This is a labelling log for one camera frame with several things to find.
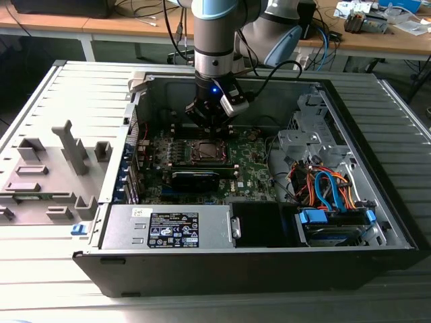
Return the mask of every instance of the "power supply label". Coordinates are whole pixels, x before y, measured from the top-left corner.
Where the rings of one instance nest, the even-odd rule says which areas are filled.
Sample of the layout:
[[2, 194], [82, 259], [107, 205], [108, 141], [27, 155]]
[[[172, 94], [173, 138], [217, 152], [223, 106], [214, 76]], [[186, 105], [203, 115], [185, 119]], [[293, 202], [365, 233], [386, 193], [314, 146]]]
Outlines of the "power supply label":
[[198, 248], [198, 213], [152, 213], [147, 245], [150, 248]]

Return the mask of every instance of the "orange wire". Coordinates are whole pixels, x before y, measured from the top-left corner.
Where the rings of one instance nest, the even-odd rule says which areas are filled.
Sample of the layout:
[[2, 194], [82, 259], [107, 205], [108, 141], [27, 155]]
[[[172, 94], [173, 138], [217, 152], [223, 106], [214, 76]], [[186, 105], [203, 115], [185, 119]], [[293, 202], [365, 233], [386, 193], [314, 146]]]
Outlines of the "orange wire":
[[348, 188], [348, 190], [349, 190], [350, 203], [352, 204], [352, 207], [353, 207], [354, 209], [357, 209], [357, 207], [355, 206], [355, 203], [353, 203], [353, 199], [352, 199], [352, 190], [351, 190], [351, 188], [350, 188], [350, 187]]
[[308, 199], [308, 205], [312, 205], [311, 204], [311, 202], [312, 202], [312, 195], [311, 195], [311, 188], [310, 188], [310, 177], [308, 176], [308, 174], [307, 174], [307, 177], [306, 177], [306, 181], [307, 181], [307, 189], [308, 189], [308, 197], [309, 197], [309, 199]]
[[311, 183], [311, 179], [310, 179], [310, 174], [307, 174], [307, 187], [308, 187], [308, 192], [310, 195], [310, 206], [314, 205], [314, 188], [313, 185]]
[[347, 197], [346, 197], [345, 193], [342, 191], [342, 189], [340, 189], [339, 191], [340, 191], [341, 195], [343, 195], [346, 209], [350, 209], [350, 205], [349, 205], [349, 202], [347, 201]]
[[340, 174], [338, 174], [338, 173], [332, 173], [331, 175], [334, 176], [334, 177], [336, 177], [336, 178], [339, 178], [343, 182], [347, 183], [347, 180], [343, 176], [341, 176]]
[[311, 187], [311, 193], [312, 193], [312, 205], [316, 202], [316, 195], [314, 193], [314, 186], [312, 185], [312, 180], [310, 180], [310, 187]]

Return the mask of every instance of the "black cable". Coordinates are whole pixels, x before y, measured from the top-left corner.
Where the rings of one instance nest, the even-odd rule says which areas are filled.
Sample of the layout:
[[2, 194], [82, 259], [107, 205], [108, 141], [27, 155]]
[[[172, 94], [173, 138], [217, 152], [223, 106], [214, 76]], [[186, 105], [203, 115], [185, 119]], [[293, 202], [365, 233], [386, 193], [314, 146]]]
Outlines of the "black cable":
[[419, 71], [417, 71], [416, 69], [414, 69], [410, 64], [412, 64], [412, 62], [410, 62], [410, 61], [406, 61], [406, 60], [404, 60], [404, 63], [409, 67], [409, 69], [411, 69], [414, 73], [416, 73], [416, 74], [418, 74], [418, 73], [420, 73], [420, 70]]
[[[311, 26], [314, 27], [314, 28], [316, 28], [316, 30], [318, 30], [318, 26], [314, 26], [314, 25], [311, 25]], [[318, 55], [321, 53], [321, 51], [322, 51], [322, 49], [323, 49], [324, 46], [325, 46], [325, 41], [322, 40], [322, 46], [317, 51], [317, 54], [316, 54], [316, 56], [314, 56], [314, 59], [310, 60], [310, 64], [308, 64], [308, 66], [305, 67], [306, 71], [310, 69], [311, 65], [313, 65], [313, 70], [314, 70], [314, 68], [316, 67], [316, 59], [317, 59]]]
[[[176, 33], [175, 33], [175, 42], [176, 45], [178, 47], [178, 45], [180, 44], [181, 38], [183, 37], [183, 18], [184, 18], [184, 11], [185, 8], [181, 8], [181, 16], [180, 16], [180, 21], [176, 27]], [[174, 65], [176, 65], [176, 55], [178, 54], [178, 51], [174, 51]]]
[[260, 93], [262, 93], [262, 91], [265, 89], [265, 87], [267, 86], [269, 80], [271, 79], [271, 77], [274, 75], [274, 73], [282, 66], [286, 65], [286, 64], [295, 64], [298, 68], [299, 68], [299, 73], [296, 76], [296, 78], [298, 79], [299, 76], [301, 76], [302, 74], [302, 66], [300, 63], [298, 63], [297, 61], [284, 61], [281, 62], [279, 65], [277, 65], [276, 67], [273, 68], [273, 70], [271, 71], [271, 73], [267, 76], [266, 80], [263, 82], [261, 88], [256, 92], [255, 97], [259, 96]]
[[[236, 33], [238, 34], [238, 37], [241, 39], [241, 41], [244, 43], [244, 45], [247, 47], [248, 59], [250, 60], [251, 68], [253, 69], [253, 73], [256, 76], [259, 76], [259, 74], [256, 72], [256, 67], [259, 64], [259, 58], [258, 58], [256, 52], [250, 47], [250, 45], [248, 45], [247, 39], [245, 38], [241, 29], [238, 29], [236, 31]], [[251, 58], [251, 52], [254, 54], [254, 56], [256, 58], [256, 63], [254, 63], [253, 59]]]
[[[331, 67], [332, 67], [332, 64], [333, 64], [333, 62], [334, 62], [334, 60], [335, 60], [335, 57], [337, 56], [337, 49], [339, 48], [339, 44], [340, 44], [340, 41], [336, 42], [336, 41], [334, 40], [335, 49], [334, 49], [334, 50], [333, 50], [333, 51], [332, 51], [328, 56], [326, 56], [326, 60], [327, 60], [327, 61], [323, 63], [324, 65], [331, 63]], [[319, 63], [323, 60], [323, 57], [322, 57], [321, 59], [319, 59], [318, 61], [316, 61], [317, 55], [316, 55], [316, 57], [312, 60], [312, 62], [313, 62], [313, 63], [311, 63], [311, 64], [313, 64], [313, 68], [312, 68], [312, 70], [314, 70], [314, 68], [315, 68], [316, 64], [319, 64]]]
[[3, 119], [1, 119], [1, 118], [0, 118], [0, 121], [1, 121], [2, 123], [6, 124], [7, 126], [10, 126], [10, 123], [8, 123], [8, 122], [4, 121], [4, 120], [3, 120]]
[[[127, 17], [127, 18], [145, 18], [145, 17], [150, 17], [150, 16], [152, 16], [152, 15], [158, 15], [159, 13], [163, 13], [163, 12], [164, 12], [163, 10], [160, 10], [160, 11], [157, 11], [157, 12], [151, 12], [151, 13], [148, 13], [148, 14], [145, 14], [145, 15], [137, 15], [137, 14], [136, 14], [138, 11], [140, 11], [140, 10], [142, 10], [142, 9], [153, 8], [153, 7], [157, 7], [157, 6], [159, 6], [160, 4], [162, 4], [162, 2], [159, 2], [159, 3], [158, 3], [158, 4], [156, 4], [156, 5], [144, 5], [144, 6], [138, 7], [138, 8], [136, 8], [136, 9], [133, 11], [133, 15], [125, 15], [125, 14], [123, 14], [123, 13], [119, 12], [119, 11], [118, 11], [118, 8], [121, 8], [121, 5], [122, 5], [124, 2], [126, 2], [126, 1], [127, 1], [127, 0], [123, 0], [123, 1], [121, 1], [121, 2], [119, 2], [119, 3], [117, 3], [117, 4], [114, 6], [114, 12], [115, 12], [116, 14], [118, 14], [118, 15], [122, 16], [122, 17]], [[168, 8], [168, 9], [167, 9], [167, 11], [175, 10], [175, 9], [178, 9], [178, 7], [171, 7], [171, 8]]]
[[429, 79], [431, 78], [431, 69], [425, 73], [425, 75], [419, 79], [417, 79], [417, 82], [415, 82], [413, 84], [413, 86], [411, 87], [410, 91], [409, 91], [409, 95], [406, 99], [407, 103], [410, 103], [414, 96], [419, 92], [420, 88], [425, 84], [425, 82], [427, 82]]
[[168, 11], [166, 10], [166, 0], [163, 0], [163, 12], [164, 12], [164, 22], [166, 24], [166, 29], [168, 29], [169, 38], [172, 45], [175, 47], [175, 50], [178, 52], [178, 55], [185, 61], [187, 61], [186, 56], [178, 49], [178, 46], [175, 44], [174, 36], [172, 35], [172, 30], [170, 29], [169, 19], [168, 19]]
[[340, 10], [340, 9], [338, 9], [338, 8], [336, 8], [336, 7], [322, 7], [322, 8], [319, 8], [319, 9], [326, 9], [326, 8], [329, 8], [329, 9], [327, 9], [327, 10], [325, 10], [325, 12], [324, 12], [324, 14], [325, 14], [325, 16], [327, 16], [329, 19], [331, 19], [331, 20], [335, 20], [335, 23], [333, 23], [333, 24], [331, 24], [331, 25], [329, 25], [329, 28], [330, 27], [333, 27], [333, 26], [335, 26], [336, 24], [338, 24], [338, 21], [339, 21], [339, 17], [331, 17], [330, 15], [328, 15], [328, 11], [329, 10], [332, 10], [332, 9], [334, 9], [334, 12], [335, 12], [335, 10], [338, 10], [339, 11], [339, 14], [341, 14], [342, 15], [342, 17], [344, 17], [344, 15], [343, 15], [343, 12]]
[[32, 35], [27, 31], [27, 29], [25, 29], [24, 27], [23, 27], [23, 25], [21, 25], [20, 24], [20, 22], [15, 18], [15, 16], [14, 15], [12, 15], [12, 12], [10, 12], [10, 10], [9, 10], [9, 7], [7, 6], [7, 3], [6, 3], [6, 0], [3, 0], [3, 2], [4, 2], [4, 4], [5, 4], [5, 7], [6, 7], [6, 10], [7, 10], [7, 12], [8, 12], [8, 14], [11, 16], [11, 18], [13, 19], [13, 20], [15, 20], [15, 22], [18, 24], [18, 26], [27, 34], [27, 35], [29, 35], [29, 37], [32, 37]]
[[319, 15], [320, 19], [318, 20], [317, 18], [314, 18], [314, 17], [313, 17], [313, 19], [315, 19], [315, 20], [317, 20], [317, 21], [320, 21], [320, 22], [322, 23], [323, 31], [325, 31], [325, 29], [328, 29], [328, 32], [327, 32], [327, 33], [325, 32], [325, 34], [326, 34], [326, 35], [328, 35], [328, 34], [330, 33], [330, 31], [331, 31], [331, 30], [329, 29], [328, 24], [327, 24], [326, 22], [324, 22], [324, 21], [323, 21], [323, 17], [322, 17], [321, 12], [319, 11], [319, 9], [316, 9], [316, 12], [317, 12], [317, 14]]
[[428, 59], [426, 60], [424, 66], [422, 67], [422, 70], [419, 72], [417, 79], [419, 79], [419, 77], [422, 74], [422, 72], [425, 71], [426, 65], [428, 65], [428, 63], [430, 62], [430, 59], [431, 59], [431, 54], [430, 54], [430, 56], [428, 56]]

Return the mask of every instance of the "wooden table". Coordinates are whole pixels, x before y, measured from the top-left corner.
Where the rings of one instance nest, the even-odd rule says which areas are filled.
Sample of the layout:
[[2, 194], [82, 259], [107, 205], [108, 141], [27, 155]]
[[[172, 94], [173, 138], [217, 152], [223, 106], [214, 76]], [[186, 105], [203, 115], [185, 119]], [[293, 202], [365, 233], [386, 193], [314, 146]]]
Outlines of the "wooden table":
[[[343, 34], [343, 41], [337, 50], [337, 56], [381, 57], [388, 59], [411, 59], [424, 61], [431, 54], [431, 36], [424, 34], [412, 36], [393, 26], [386, 34], [350, 34], [344, 32], [343, 19], [333, 17], [337, 0], [317, 0], [324, 21], [331, 26], [331, 30]], [[133, 0], [134, 8], [141, 5], [157, 4], [154, 0]], [[168, 31], [164, 23], [164, 15], [155, 15], [157, 26], [147, 25], [131, 17], [123, 17], [113, 13], [109, 19], [92, 19], [86, 17], [63, 17], [54, 15], [22, 15], [18, 14], [9, 3], [8, 8], [14, 17], [25, 27], [32, 36], [72, 38], [81, 41], [87, 61], [95, 61], [92, 50], [93, 40], [115, 42], [170, 44]], [[162, 7], [143, 9], [141, 15], [161, 11]], [[125, 15], [131, 15], [130, 2], [119, 8]], [[431, 16], [431, 9], [421, 9], [419, 15]], [[176, 30], [180, 18], [180, 9], [169, 12], [172, 31]], [[189, 44], [193, 45], [193, 16], [187, 19]], [[0, 34], [15, 34], [25, 36], [18, 24], [11, 18], [1, 2], [0, 5]], [[298, 58], [307, 58], [322, 46], [321, 39], [316, 35], [308, 40], [301, 40], [296, 51]]]

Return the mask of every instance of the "blue cable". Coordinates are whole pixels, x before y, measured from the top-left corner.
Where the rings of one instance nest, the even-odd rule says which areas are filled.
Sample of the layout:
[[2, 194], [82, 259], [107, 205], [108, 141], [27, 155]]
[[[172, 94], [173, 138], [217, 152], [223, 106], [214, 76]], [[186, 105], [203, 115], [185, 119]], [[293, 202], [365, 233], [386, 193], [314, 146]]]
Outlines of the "blue cable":
[[317, 198], [319, 200], [322, 201], [322, 203], [328, 208], [328, 211], [332, 211], [332, 206], [328, 203], [328, 201], [326, 201], [322, 194], [321, 194], [321, 187], [320, 187], [320, 178], [322, 176], [327, 176], [329, 179], [329, 182], [331, 183], [332, 186], [332, 194], [334, 196], [334, 201], [335, 201], [335, 206], [342, 212], [346, 212], [347, 210], [344, 207], [343, 201], [340, 199], [339, 195], [338, 195], [338, 187], [337, 187], [337, 181], [334, 179], [334, 177], [328, 173], [328, 172], [319, 172], [316, 175], [316, 178], [314, 180], [314, 187], [316, 189], [316, 195]]
[[328, 47], [329, 47], [329, 43], [328, 43], [328, 38], [327, 38], [327, 36], [326, 36], [325, 32], [322, 30], [322, 28], [318, 27], [318, 28], [317, 28], [317, 30], [321, 32], [321, 34], [322, 34], [322, 36], [323, 36], [323, 40], [325, 41], [325, 52], [323, 53], [323, 58], [322, 58], [321, 64], [320, 64], [320, 66], [317, 68], [317, 71], [320, 71], [320, 69], [322, 68], [323, 64], [324, 64], [324, 63], [325, 63], [325, 61], [326, 61], [326, 56], [327, 56], [327, 54], [328, 54]]

